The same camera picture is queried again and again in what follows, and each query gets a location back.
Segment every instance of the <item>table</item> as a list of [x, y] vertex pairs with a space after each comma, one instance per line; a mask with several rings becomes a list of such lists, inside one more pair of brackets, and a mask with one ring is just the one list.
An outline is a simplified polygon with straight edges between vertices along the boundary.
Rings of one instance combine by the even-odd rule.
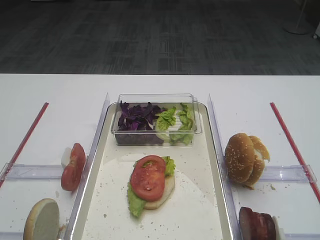
[[0, 166], [10, 161], [44, 102], [49, 106], [17, 163], [58, 165], [62, 147], [74, 142], [89, 153], [107, 93], [111, 103], [126, 93], [191, 93], [204, 104], [211, 96], [223, 147], [230, 136], [245, 132], [268, 146], [273, 165], [298, 165], [269, 105], [275, 102], [320, 179], [319, 89], [320, 76], [0, 74]]

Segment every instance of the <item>gray carpet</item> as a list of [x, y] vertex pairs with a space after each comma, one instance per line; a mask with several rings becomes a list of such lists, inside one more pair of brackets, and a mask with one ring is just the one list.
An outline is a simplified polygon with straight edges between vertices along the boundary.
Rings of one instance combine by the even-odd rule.
[[0, 73], [320, 75], [320, 42], [282, 30], [299, 15], [293, 0], [26, 0], [0, 9]]

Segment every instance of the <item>tomato slice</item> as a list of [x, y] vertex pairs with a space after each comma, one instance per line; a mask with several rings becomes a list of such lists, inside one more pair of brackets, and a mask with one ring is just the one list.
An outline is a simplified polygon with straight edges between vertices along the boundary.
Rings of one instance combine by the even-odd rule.
[[74, 191], [77, 189], [85, 163], [85, 151], [79, 143], [75, 143], [71, 150], [69, 164], [64, 168], [61, 176], [62, 189], [66, 191]]
[[165, 161], [156, 155], [141, 158], [135, 165], [130, 184], [134, 193], [148, 202], [159, 200], [165, 190]]

